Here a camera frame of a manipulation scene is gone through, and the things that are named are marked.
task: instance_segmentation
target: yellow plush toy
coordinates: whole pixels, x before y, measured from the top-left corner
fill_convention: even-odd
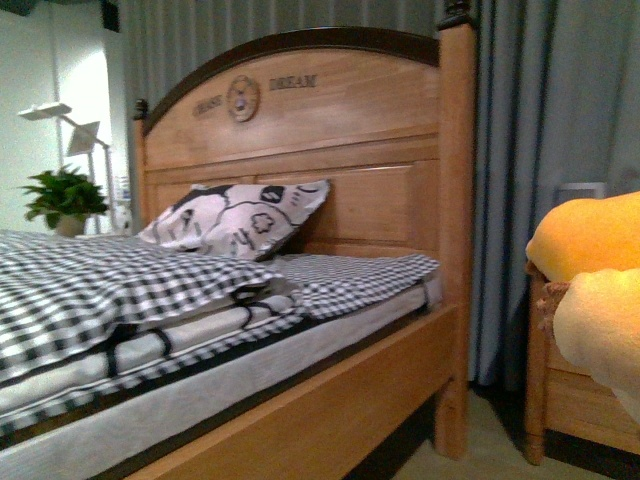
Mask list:
[[[538,225],[527,257],[552,282],[605,268],[640,268],[640,192],[557,206]]]
[[[560,299],[557,308],[547,299],[560,353],[612,388],[640,423],[640,192],[556,207],[527,257]]]

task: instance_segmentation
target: gray curtain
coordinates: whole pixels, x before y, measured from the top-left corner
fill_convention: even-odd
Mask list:
[[[271,33],[362,25],[437,35],[443,0],[120,0],[127,97],[150,106],[215,55]],[[480,0],[469,378],[523,383],[524,249],[567,182],[640,189],[635,0]],[[135,184],[135,172],[132,172]]]
[[[120,0],[128,95],[153,108],[216,55],[273,33],[354,25],[436,35],[441,0]]]
[[[482,385],[523,384],[525,247],[558,187],[640,188],[628,181],[640,171],[638,10],[634,0],[480,5],[469,376]]]

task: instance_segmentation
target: wooden furniture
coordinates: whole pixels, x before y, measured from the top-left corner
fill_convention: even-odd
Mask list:
[[[445,300],[131,479],[341,478],[433,395],[437,451],[464,454],[475,78],[466,3],[452,2],[439,44],[367,28],[250,42],[140,116],[145,223],[192,183],[329,178],[330,197],[291,249],[424,253],[441,261]],[[259,87],[257,110],[243,121],[227,104],[241,76]]]
[[[536,303],[546,280],[537,269],[532,274],[525,411],[527,460],[535,465],[542,461],[547,429],[640,454],[640,425],[609,388],[567,362],[555,342],[538,328],[542,318]]]

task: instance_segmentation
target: floor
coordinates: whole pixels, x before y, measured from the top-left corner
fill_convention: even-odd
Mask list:
[[[617,480],[640,479],[640,457],[553,434],[540,466],[522,455],[520,396],[472,390],[469,447],[453,461],[433,450],[432,405],[425,405],[345,480]]]

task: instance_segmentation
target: black and white checkered bedding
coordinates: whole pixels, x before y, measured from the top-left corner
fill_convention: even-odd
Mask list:
[[[269,264],[300,286],[305,311],[320,321],[387,300],[428,279],[439,266],[437,260],[417,254],[399,258],[286,255]]]
[[[178,317],[282,278],[254,262],[135,239],[0,231],[0,259],[0,382],[85,352],[121,325]]]
[[[51,237],[40,239],[36,236],[33,239],[36,243],[42,240],[43,247],[51,246],[52,241],[65,243],[51,240]],[[117,248],[119,254],[123,254],[125,245],[122,241],[99,243],[101,251],[106,245],[112,253]],[[4,245],[0,243],[3,257],[7,251]],[[16,248],[29,250],[31,247],[26,244]],[[197,254],[187,255],[200,258]],[[297,333],[336,316],[387,300],[430,279],[437,267],[436,261],[421,255],[396,259],[314,255],[277,258],[262,267],[269,272],[263,275],[272,279],[286,277],[298,285],[292,287],[291,283],[284,282],[281,291],[273,295],[263,291],[261,296],[245,301],[242,306],[219,312],[213,318],[222,325],[222,329],[215,335],[209,332],[208,336],[198,336],[199,330],[211,330],[203,327],[203,323],[198,324],[198,319],[159,324],[161,328],[140,332],[121,343],[105,342],[104,348],[98,346],[98,350],[94,348],[77,355],[73,361],[59,367],[41,367],[21,378],[0,382],[0,389],[7,394],[0,399],[0,432],[10,434],[111,393],[132,389],[143,393],[158,388],[163,384],[158,382],[161,377],[178,379],[186,372],[210,368],[208,365],[215,365],[222,353],[232,353],[228,359],[242,354],[242,349],[234,347],[255,345],[251,348],[261,348],[277,337]],[[0,282],[0,294],[3,289]],[[209,317],[205,321],[207,325],[212,322]],[[131,352],[136,352],[139,361],[132,360]],[[57,378],[64,379],[57,386],[43,381],[50,381],[52,377],[48,377],[48,373],[54,368],[57,373],[64,373],[57,375]]]

